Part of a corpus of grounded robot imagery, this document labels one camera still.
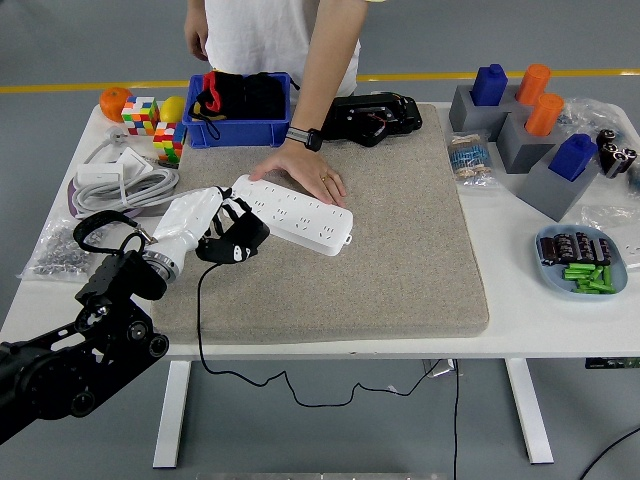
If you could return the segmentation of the person's left hand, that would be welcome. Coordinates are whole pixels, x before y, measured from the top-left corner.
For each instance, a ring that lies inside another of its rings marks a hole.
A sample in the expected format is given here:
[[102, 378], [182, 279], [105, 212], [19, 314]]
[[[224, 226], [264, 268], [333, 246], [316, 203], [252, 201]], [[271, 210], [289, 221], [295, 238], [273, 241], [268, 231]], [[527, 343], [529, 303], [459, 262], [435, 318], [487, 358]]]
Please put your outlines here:
[[254, 168], [249, 179], [257, 181], [276, 170], [286, 172], [321, 202], [345, 206], [347, 192], [342, 178], [319, 153], [286, 141]]

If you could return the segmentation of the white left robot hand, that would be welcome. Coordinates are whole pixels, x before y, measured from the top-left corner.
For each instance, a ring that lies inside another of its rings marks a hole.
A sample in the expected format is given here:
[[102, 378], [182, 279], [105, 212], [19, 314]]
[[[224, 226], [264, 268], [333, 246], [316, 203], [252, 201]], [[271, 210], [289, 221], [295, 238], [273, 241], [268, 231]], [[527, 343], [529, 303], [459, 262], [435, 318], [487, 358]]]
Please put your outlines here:
[[256, 255], [269, 234], [266, 224], [230, 189], [200, 189], [172, 201], [143, 257], [176, 271], [183, 269], [191, 251], [210, 263], [239, 263]]

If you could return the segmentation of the person's right hand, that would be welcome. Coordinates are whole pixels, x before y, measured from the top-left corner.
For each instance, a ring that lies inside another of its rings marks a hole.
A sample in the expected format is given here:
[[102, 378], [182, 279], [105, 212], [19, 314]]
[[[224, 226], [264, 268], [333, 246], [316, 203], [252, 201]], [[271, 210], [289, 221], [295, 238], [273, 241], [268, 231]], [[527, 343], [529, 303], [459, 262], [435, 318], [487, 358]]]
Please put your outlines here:
[[191, 9], [187, 11], [184, 35], [190, 54], [201, 61], [207, 61], [206, 40], [208, 38], [208, 25], [203, 10]]

